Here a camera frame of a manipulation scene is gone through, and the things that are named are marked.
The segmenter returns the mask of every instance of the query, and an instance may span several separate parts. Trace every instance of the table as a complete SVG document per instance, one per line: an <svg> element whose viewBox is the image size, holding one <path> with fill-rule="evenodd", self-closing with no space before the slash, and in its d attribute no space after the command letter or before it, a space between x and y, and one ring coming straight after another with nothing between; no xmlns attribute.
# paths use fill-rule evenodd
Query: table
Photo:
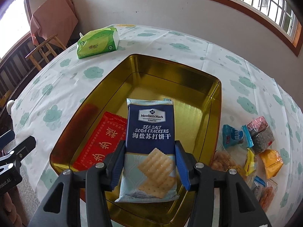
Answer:
<svg viewBox="0 0 303 227"><path fill-rule="evenodd" d="M205 40L160 28L114 25L118 50L79 60L76 44L54 58L16 99L12 119L16 142L32 135L36 148L23 160L23 168L39 200L57 175L49 155L63 129L90 92L130 54L173 60L205 71L222 82L222 113L217 147L222 145L222 126L236 129L264 116L271 126L284 165L273 179L278 191L267 212L274 227L284 226L303 197L303 114L274 79L234 53ZM81 202L82 220L85 203Z"/></svg>

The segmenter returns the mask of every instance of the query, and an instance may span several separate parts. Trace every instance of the pink snack package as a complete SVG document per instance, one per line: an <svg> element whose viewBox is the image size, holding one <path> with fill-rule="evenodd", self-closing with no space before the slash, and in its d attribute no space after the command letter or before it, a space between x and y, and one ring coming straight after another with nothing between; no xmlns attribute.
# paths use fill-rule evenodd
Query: pink snack package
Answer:
<svg viewBox="0 0 303 227"><path fill-rule="evenodd" d="M268 126L264 116L258 117L255 120L251 121L246 127L251 136L263 131Z"/></svg>

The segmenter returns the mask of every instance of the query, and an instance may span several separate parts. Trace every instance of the pink cloth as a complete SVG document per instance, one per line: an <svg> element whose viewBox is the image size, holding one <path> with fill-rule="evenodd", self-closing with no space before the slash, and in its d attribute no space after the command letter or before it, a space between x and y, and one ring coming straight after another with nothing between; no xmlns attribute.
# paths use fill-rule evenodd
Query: pink cloth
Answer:
<svg viewBox="0 0 303 227"><path fill-rule="evenodd" d="M36 35L48 39L58 34L58 39L67 45L78 23L72 0L47 0L32 15L30 28L34 45L39 45ZM50 43L59 46L55 40Z"/></svg>

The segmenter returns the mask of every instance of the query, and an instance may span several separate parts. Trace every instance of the cracker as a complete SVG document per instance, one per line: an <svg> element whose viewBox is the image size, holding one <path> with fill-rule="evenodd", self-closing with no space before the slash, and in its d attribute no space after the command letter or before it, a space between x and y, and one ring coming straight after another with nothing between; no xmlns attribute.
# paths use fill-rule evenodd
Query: cracker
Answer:
<svg viewBox="0 0 303 227"><path fill-rule="evenodd" d="M158 187L150 179L146 179L139 187L139 190L144 191L145 193L155 196L157 198L163 199L167 192L175 185L175 177L166 177L166 180Z"/></svg>
<svg viewBox="0 0 303 227"><path fill-rule="evenodd" d="M138 165L138 169L157 186L166 180L174 167L174 161L157 148L154 148L146 159Z"/></svg>

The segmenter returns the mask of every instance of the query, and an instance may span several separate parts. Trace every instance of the red wrapper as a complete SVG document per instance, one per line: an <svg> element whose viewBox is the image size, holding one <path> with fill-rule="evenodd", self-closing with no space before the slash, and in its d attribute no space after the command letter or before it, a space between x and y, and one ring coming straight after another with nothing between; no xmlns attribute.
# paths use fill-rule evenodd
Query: red wrapper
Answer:
<svg viewBox="0 0 303 227"><path fill-rule="evenodd" d="M120 140L125 140L126 124L127 119L105 112L73 167L83 171L102 162L107 154L115 151Z"/></svg>
<svg viewBox="0 0 303 227"><path fill-rule="evenodd" d="M251 136L263 131L268 126L264 116L258 117L255 120L251 121L246 127Z"/></svg>

